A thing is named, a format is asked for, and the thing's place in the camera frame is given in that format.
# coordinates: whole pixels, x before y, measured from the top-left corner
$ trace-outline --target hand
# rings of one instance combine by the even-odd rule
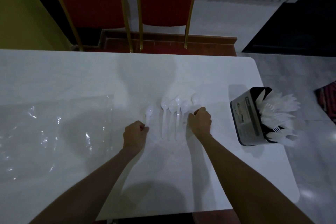
[[[206,111],[205,107],[201,107],[194,114],[190,113],[188,123],[198,139],[210,134],[211,115]]]
[[[136,121],[125,128],[123,150],[136,156],[145,146],[149,127],[145,127],[140,121]]]

